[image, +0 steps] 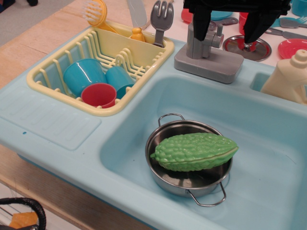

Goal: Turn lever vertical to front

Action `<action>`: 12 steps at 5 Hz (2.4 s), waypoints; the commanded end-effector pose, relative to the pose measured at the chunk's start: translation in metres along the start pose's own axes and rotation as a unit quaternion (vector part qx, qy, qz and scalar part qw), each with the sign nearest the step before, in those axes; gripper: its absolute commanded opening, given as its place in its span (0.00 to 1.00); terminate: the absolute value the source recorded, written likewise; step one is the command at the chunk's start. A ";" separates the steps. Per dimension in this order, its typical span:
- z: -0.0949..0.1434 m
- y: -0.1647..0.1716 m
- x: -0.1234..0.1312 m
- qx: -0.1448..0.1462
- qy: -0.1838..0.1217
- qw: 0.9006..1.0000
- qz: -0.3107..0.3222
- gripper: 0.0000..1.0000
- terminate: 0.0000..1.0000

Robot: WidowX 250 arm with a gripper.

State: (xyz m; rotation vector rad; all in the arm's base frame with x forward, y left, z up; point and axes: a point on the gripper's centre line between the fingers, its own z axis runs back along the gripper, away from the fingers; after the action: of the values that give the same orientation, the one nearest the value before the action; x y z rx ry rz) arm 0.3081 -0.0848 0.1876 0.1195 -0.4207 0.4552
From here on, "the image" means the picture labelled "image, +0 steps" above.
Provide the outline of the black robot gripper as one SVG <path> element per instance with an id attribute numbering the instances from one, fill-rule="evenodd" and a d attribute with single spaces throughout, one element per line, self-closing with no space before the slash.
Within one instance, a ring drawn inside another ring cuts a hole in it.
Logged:
<path id="1" fill-rule="evenodd" d="M 281 14 L 287 14 L 291 5 L 290 0 L 185 0 L 183 8 L 194 13 L 194 37 L 199 41 L 206 37 L 212 11 L 248 12 L 243 30 L 244 43 L 249 44 L 260 38 Z"/>

